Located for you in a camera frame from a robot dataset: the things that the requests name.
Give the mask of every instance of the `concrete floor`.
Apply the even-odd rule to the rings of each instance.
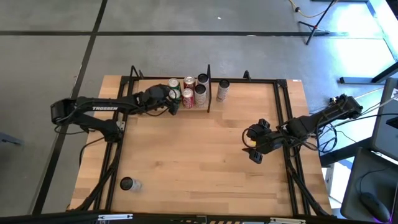
[[[306,14],[328,5],[295,2]],[[100,5],[101,0],[3,0],[0,30],[92,30]],[[99,29],[308,31],[299,20],[315,21],[294,14],[288,0],[112,0]],[[253,78],[301,79],[310,110],[331,96],[377,88],[337,83],[341,76],[373,77],[394,63],[385,42],[369,38],[380,28],[365,3],[339,2],[321,27],[352,35],[316,37],[309,46],[301,37],[97,37],[80,95],[97,96],[104,75],[127,75],[130,65],[147,76],[183,77],[205,71],[208,63],[214,77],[241,77],[249,70]],[[88,37],[0,37],[0,131],[25,141],[23,147],[0,144],[0,216],[30,212],[55,137],[49,106],[70,96],[87,43]],[[361,103],[372,106],[380,95]],[[347,133],[356,140],[367,137]],[[85,138],[67,137],[44,212],[61,212],[69,204]],[[347,144],[341,140],[339,147]]]

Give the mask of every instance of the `wooden table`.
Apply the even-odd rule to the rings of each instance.
[[[115,98],[120,76],[104,77],[100,98]],[[142,91],[166,80],[140,80],[133,91]],[[300,80],[288,80],[294,116],[308,114]],[[225,102],[215,100],[212,83],[211,111],[182,109],[176,116],[130,116],[127,121],[116,189],[111,210],[140,213],[191,213],[207,215],[291,216],[290,197],[281,149],[264,156],[258,165],[243,152],[244,128],[265,118],[278,125],[275,96],[270,84],[231,83]],[[282,105],[283,93],[280,90]],[[110,119],[111,112],[96,112]],[[90,133],[87,142],[101,137]],[[98,182],[106,143],[85,149],[70,208],[79,206]],[[318,152],[303,147],[303,171],[308,189],[323,209],[331,208]],[[130,176],[142,182],[140,192],[123,191],[120,180]],[[104,188],[106,198],[108,186]],[[303,213],[296,186],[299,211]]]

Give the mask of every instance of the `desk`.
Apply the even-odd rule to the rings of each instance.
[[[99,97],[115,98],[120,79],[105,76]],[[165,82],[140,80],[134,82],[133,92]],[[301,81],[287,83],[294,116],[308,114]],[[261,165],[241,150],[244,128],[259,118],[272,127],[278,125],[272,85],[231,83],[223,103],[215,100],[217,83],[212,83],[212,89],[210,113],[181,110],[176,116],[129,116],[112,212],[292,215],[282,150],[265,155]],[[280,94],[284,105],[282,90]],[[112,113],[96,112],[95,117],[110,119]],[[100,137],[99,132],[90,133],[87,141]],[[79,206],[97,184],[105,145],[100,141],[85,149],[70,208]],[[303,148],[301,156],[308,189],[331,213],[318,152]],[[140,180],[141,192],[121,190],[119,182],[125,176]],[[103,198],[107,191],[105,186]],[[302,213],[298,187],[295,192]]]

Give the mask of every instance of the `soda can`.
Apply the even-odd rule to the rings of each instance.
[[[181,93],[179,90],[171,89],[169,92],[169,97],[172,100],[175,100],[177,102],[181,102]]]
[[[132,179],[131,177],[123,177],[123,179],[120,181],[120,188],[122,188],[122,190],[137,192],[141,189],[141,187],[141,182],[136,179]]]
[[[190,88],[184,89],[182,92],[182,104],[186,109],[193,108],[195,101],[193,100],[193,91]]]
[[[228,80],[221,80],[218,84],[218,91],[217,91],[217,101],[222,102],[225,100],[226,95],[229,90],[229,81]]]
[[[192,91],[195,89],[195,79],[192,77],[184,78],[184,89],[190,88]]]
[[[172,88],[174,90],[181,91],[180,81],[176,78],[169,79],[168,85],[170,88]]]
[[[195,105],[199,108],[204,107],[206,102],[206,87],[202,84],[195,86]]]
[[[206,87],[206,90],[209,89],[209,76],[206,74],[200,74],[198,75],[198,84],[202,84]]]

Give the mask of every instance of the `red soda can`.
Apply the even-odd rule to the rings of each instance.
[[[193,108],[193,105],[195,105],[195,100],[193,99],[193,91],[190,88],[186,88],[184,91],[182,91],[182,98],[182,104],[186,109]]]
[[[193,91],[195,89],[195,79],[192,77],[185,77],[184,88],[190,88]]]

